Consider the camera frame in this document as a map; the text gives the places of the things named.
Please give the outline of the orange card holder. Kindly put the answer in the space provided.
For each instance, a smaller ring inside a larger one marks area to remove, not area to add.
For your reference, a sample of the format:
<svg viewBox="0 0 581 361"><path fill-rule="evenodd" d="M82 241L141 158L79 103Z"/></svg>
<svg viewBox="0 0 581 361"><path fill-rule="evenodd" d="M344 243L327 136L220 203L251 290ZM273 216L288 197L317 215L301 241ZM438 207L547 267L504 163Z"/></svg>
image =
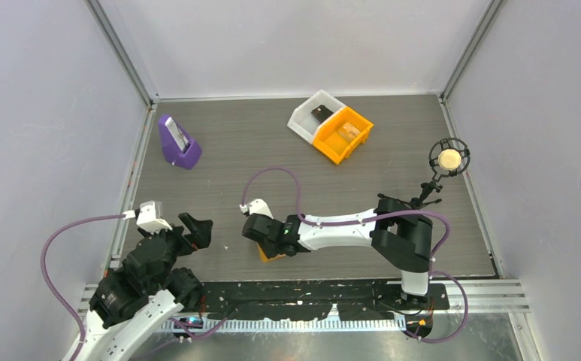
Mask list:
<svg viewBox="0 0 581 361"><path fill-rule="evenodd" d="M259 252L260 259L264 263L272 262L274 260L281 259L281 258L283 258L285 256L284 254L277 254L276 256L268 256L264 252L264 249L263 249L263 247L261 245L257 245L257 249L258 249L258 252Z"/></svg>

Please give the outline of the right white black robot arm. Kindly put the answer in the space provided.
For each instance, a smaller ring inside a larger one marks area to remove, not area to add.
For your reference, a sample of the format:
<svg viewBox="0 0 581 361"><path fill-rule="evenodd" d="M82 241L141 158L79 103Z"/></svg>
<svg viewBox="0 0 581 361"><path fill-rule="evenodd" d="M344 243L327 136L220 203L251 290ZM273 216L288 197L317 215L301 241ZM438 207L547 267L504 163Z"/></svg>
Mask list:
<svg viewBox="0 0 581 361"><path fill-rule="evenodd" d="M257 243L265 259L294 256L326 247L371 247L401 272L401 301L421 308L431 297L429 271L432 221L394 199L356 214L273 217L268 204L254 199L240 206L247 218L242 235Z"/></svg>

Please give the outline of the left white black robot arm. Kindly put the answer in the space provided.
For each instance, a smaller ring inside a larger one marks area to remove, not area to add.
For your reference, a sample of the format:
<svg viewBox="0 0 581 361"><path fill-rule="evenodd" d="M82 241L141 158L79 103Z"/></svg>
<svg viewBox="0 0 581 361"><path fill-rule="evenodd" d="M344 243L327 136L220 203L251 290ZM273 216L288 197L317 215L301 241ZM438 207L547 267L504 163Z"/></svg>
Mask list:
<svg viewBox="0 0 581 361"><path fill-rule="evenodd" d="M128 360L149 335L179 311L198 311L202 282L178 258L210 246L212 220L179 214L174 226L149 211L126 211L143 238L98 283L66 360Z"/></svg>

